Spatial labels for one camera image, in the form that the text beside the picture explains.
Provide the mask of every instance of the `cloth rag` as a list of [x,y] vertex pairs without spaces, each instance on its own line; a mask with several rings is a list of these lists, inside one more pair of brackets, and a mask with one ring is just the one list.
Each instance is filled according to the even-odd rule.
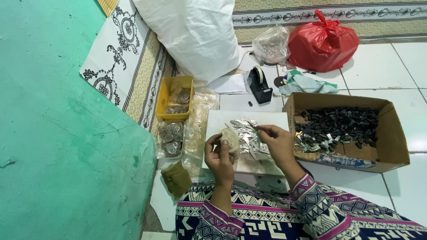
[[298,70],[292,70],[288,72],[287,84],[280,86],[279,91],[287,97],[290,96],[292,92],[336,94],[338,93],[337,87],[337,84],[317,81],[302,75]]

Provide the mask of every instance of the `patterned clothing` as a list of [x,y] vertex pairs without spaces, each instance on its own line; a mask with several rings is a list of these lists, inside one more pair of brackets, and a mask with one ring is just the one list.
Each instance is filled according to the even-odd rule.
[[210,204],[214,182],[194,183],[176,209],[178,240],[427,239],[427,228],[306,174],[289,194],[232,187],[233,216]]

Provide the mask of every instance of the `white paper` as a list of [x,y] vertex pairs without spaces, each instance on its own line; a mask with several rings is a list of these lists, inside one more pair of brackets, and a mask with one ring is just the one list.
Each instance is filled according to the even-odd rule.
[[209,83],[206,88],[219,94],[249,93],[245,87],[245,78],[243,74],[222,76]]
[[234,0],[133,0],[147,25],[195,86],[237,68],[245,50],[233,29]]
[[129,101],[149,31],[132,0],[120,0],[80,68],[83,78],[122,111]]

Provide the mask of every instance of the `tiled floor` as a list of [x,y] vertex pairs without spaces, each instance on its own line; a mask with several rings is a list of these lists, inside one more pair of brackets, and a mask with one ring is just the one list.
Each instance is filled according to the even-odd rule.
[[[427,64],[426,55],[427,43],[363,44],[341,70],[310,76],[316,80],[338,84],[339,94],[376,97],[393,102],[407,139],[408,149],[414,153],[411,154],[409,166],[377,174],[344,169],[338,171],[333,167],[302,163],[317,181],[378,205],[394,208],[399,214],[425,226],[427,209],[420,207],[419,203],[422,198],[427,197],[427,193],[422,190],[424,182],[427,182],[427,73],[424,70]],[[250,70],[254,65],[255,60],[246,54],[240,68]],[[276,90],[273,80],[286,74],[286,67],[261,68],[269,86]],[[272,98],[270,103],[259,105],[252,94],[224,94],[220,97],[220,110],[281,111],[284,102],[286,99]],[[166,212],[169,208],[164,209],[156,210],[157,215],[174,215]]]

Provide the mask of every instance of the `tape roll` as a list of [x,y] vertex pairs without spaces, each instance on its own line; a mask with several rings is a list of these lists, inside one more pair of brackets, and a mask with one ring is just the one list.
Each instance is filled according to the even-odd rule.
[[260,66],[254,66],[254,69],[256,69],[257,70],[257,72],[258,72],[258,75],[259,75],[259,77],[260,77],[260,81],[259,81],[259,85],[261,85],[263,82],[264,82],[264,74],[263,74],[263,71],[261,70],[261,67]]

